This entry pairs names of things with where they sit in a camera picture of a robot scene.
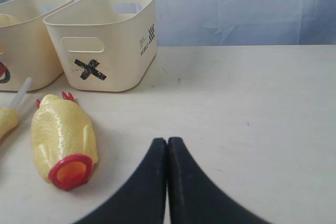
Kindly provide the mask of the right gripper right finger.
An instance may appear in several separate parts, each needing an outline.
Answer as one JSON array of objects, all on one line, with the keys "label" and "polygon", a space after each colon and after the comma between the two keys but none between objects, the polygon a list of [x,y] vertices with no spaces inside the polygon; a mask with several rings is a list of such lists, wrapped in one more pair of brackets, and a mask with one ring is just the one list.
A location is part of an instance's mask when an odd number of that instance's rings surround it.
[{"label": "right gripper right finger", "polygon": [[183,139],[167,143],[171,223],[267,223],[218,188],[194,160]]}]

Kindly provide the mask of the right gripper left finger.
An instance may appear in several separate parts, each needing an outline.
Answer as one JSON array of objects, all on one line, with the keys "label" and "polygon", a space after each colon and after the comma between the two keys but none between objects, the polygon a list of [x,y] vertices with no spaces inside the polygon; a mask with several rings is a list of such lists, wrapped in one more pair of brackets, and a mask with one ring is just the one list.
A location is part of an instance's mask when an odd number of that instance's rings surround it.
[{"label": "right gripper left finger", "polygon": [[155,138],[129,179],[106,202],[76,223],[163,223],[167,143]]}]

